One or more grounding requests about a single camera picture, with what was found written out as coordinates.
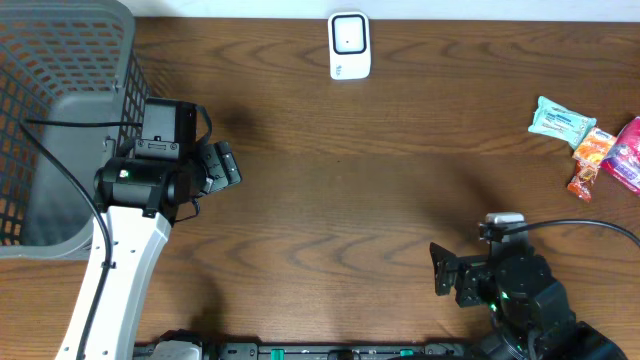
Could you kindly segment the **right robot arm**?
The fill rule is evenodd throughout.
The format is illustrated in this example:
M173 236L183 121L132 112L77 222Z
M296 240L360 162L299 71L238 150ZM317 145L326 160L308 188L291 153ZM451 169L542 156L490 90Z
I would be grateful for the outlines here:
M497 241L487 255L459 257L429 246L435 292L459 307L485 305L492 332L464 359L624 360L625 353L571 310L566 288L525 238Z

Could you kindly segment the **green wipes packet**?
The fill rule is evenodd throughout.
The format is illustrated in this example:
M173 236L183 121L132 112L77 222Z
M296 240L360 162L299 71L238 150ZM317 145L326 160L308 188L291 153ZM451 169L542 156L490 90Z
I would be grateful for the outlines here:
M528 131L563 140L572 149L576 149L597 124L596 118L569 110L544 96L538 97L537 104Z

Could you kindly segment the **orange snack bar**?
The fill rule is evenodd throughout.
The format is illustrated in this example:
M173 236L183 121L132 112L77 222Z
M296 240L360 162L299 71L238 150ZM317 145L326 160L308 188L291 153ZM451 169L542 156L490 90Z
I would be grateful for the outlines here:
M592 189L597 178L598 168L581 161L576 162L575 173L567 189L585 202L592 201Z

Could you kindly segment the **small orange packet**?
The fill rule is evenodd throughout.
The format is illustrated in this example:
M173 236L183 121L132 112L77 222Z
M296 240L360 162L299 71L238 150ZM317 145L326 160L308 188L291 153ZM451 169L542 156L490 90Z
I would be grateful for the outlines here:
M593 127L575 149L572 158L590 167L598 168L616 141L616 136Z

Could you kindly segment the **purple snack package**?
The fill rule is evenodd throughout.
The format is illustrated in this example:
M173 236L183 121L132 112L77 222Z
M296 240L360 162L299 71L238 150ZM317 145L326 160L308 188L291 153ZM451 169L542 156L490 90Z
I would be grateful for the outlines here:
M601 163L601 168L639 195L639 117L631 120Z

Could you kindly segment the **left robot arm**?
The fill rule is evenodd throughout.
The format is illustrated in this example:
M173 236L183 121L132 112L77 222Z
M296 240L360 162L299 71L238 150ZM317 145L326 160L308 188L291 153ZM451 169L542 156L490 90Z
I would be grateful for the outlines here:
M129 359L159 255L184 204L241 182L230 145L198 135L194 103L149 98L140 136L96 172L94 233L60 359Z

